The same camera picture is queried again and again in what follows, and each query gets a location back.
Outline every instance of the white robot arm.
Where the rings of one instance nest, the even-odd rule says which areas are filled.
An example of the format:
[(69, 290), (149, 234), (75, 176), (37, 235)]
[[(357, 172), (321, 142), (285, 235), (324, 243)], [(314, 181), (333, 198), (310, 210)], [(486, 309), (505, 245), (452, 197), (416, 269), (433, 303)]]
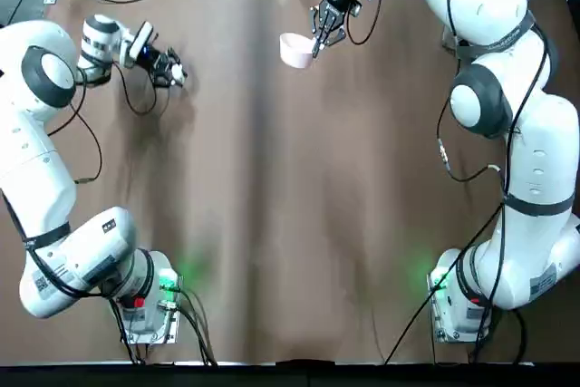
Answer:
[(35, 21), (0, 30), (0, 45), (11, 54), (0, 56), (0, 189), (26, 250), (25, 309), (50, 317), (98, 286), (121, 308), (133, 342), (174, 342), (179, 298), (170, 289), (179, 277), (163, 254), (137, 249), (129, 211), (110, 208), (69, 226), (76, 185), (44, 124), (73, 98), (73, 41), (57, 24)]
[[(578, 116), (569, 101), (542, 91), (556, 68), (556, 51), (535, 26), (527, 0), (426, 1), (457, 36), (458, 55), (474, 60), (452, 85), (449, 101), (459, 124), (508, 140), (520, 112), (507, 157), (505, 216), (489, 241), (460, 259), (458, 249), (446, 251), (428, 277), (430, 289), (439, 289), (432, 304), (438, 340), (475, 342), (498, 276), (503, 218), (505, 252), (494, 305), (508, 310), (528, 304), (580, 264), (580, 219), (571, 211)], [(314, 57), (344, 39), (346, 15), (360, 9), (358, 0), (323, 0), (313, 8)], [(449, 165), (444, 149), (442, 157)], [(483, 324), (487, 334), (489, 319)]]
[(122, 67), (135, 65), (145, 69), (153, 86), (167, 88), (183, 86), (188, 75), (183, 71), (181, 60), (170, 47), (160, 52), (153, 43), (153, 26), (144, 22), (133, 35), (126, 26), (105, 15), (93, 15), (82, 25), (81, 56), (78, 67), (87, 75), (87, 83), (99, 85), (111, 78), (113, 56), (119, 56)]

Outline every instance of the tabletop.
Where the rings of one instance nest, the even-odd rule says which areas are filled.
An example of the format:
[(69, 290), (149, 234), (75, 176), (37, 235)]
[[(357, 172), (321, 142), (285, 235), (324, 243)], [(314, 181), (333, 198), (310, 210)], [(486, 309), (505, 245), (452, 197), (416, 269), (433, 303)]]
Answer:
[[(47, 13), (76, 42), (97, 12), (131, 27), (149, 20), (156, 44), (173, 46), (189, 72), (183, 90), (159, 92), (147, 117), (129, 110), (115, 72), (88, 91), (82, 114), (104, 167), (79, 187), (71, 224), (127, 208), (140, 245), (165, 253), (200, 294), (220, 361), (379, 362), (425, 298), (439, 255), (463, 246), (500, 200), (493, 175), (460, 185), (440, 162), (435, 124), (455, 61), (424, 1), (383, 0), (369, 44), (343, 42), (309, 70), (290, 69), (279, 60), (278, 35), (307, 33), (308, 9), (319, 1), (58, 0)], [(355, 37), (367, 32), (375, 5), (353, 22)], [(547, 90), (578, 105), (580, 43), (566, 0), (531, 0), (531, 9), (560, 52)], [(133, 104), (150, 105), (146, 73), (125, 77)], [(49, 128), (68, 117), (63, 111)], [(442, 135), (460, 175), (504, 159), (500, 140), (461, 130), (449, 114)], [(97, 152), (82, 124), (54, 142), (73, 177), (94, 172)], [(32, 318), (18, 295), (24, 251), (4, 207), (0, 233), (3, 320), (17, 332), (5, 335), (0, 362), (127, 358), (103, 301)], [(522, 310), (527, 359), (577, 361), (570, 332), (579, 285), (572, 274)], [(393, 360), (430, 362), (429, 331), (422, 313)], [(483, 358), (511, 361), (518, 338), (506, 314)], [(178, 341), (153, 360), (199, 358), (186, 323)], [(436, 358), (465, 361), (467, 349), (436, 345)]]

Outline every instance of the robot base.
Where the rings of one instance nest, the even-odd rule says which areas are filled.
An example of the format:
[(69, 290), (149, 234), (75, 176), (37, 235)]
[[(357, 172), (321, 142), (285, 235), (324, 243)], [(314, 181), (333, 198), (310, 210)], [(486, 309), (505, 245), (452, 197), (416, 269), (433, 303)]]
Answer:
[[(436, 275), (440, 276), (437, 268), (431, 274), (427, 274), (428, 295), (435, 286), (433, 283), (435, 280), (431, 280), (431, 277)], [(473, 332), (461, 332), (455, 327), (450, 301), (450, 291), (446, 286), (443, 286), (431, 297), (429, 310), (431, 310), (433, 336), (435, 340), (438, 343), (475, 343), (478, 336), (477, 330)], [(483, 336), (485, 337), (486, 335), (488, 335), (488, 328), (484, 327)]]
[(131, 344), (175, 343), (179, 329), (180, 293), (169, 289), (180, 289), (183, 279), (163, 254), (151, 251), (150, 256), (154, 273), (147, 297), (138, 307), (120, 307), (125, 333)]
[[(125, 314), (131, 319), (131, 313), (123, 310), (123, 319), (127, 320)], [(135, 333), (129, 328), (125, 328), (127, 341), (129, 344), (172, 344), (178, 340), (179, 312), (167, 312), (163, 321), (163, 326), (154, 333)]]

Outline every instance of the white cup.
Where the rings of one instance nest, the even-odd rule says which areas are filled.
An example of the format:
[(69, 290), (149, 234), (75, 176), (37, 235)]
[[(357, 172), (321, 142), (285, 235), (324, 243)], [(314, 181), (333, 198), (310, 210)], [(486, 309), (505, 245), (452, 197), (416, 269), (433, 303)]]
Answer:
[(280, 58), (291, 67), (307, 68), (312, 63), (314, 42), (314, 38), (306, 38), (299, 34), (281, 34)]

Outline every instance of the label sticker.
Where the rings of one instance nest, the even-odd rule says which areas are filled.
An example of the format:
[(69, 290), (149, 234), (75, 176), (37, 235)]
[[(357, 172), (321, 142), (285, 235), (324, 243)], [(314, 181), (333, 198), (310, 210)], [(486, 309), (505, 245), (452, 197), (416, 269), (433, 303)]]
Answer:
[(529, 280), (529, 300), (534, 301), (556, 284), (556, 265), (553, 263), (541, 276)]
[(483, 308), (468, 307), (468, 319), (481, 319), (483, 316)]
[[(69, 284), (73, 281), (74, 275), (67, 269), (63, 256), (57, 257), (55, 259), (49, 259), (48, 261), (45, 260), (44, 262), (53, 270), (57, 277), (64, 281), (64, 283)], [(38, 291), (38, 295), (43, 300), (50, 298), (53, 293), (56, 292), (56, 287), (54, 287), (53, 284), (48, 281), (48, 278), (46, 278), (44, 274), (38, 269), (33, 272), (33, 281), (34, 285), (36, 286), (36, 290)]]
[(115, 222), (114, 219), (111, 219), (110, 221), (105, 222), (101, 228), (102, 228), (102, 232), (103, 233), (107, 233), (111, 230), (113, 230), (115, 227), (117, 227), (117, 223)]

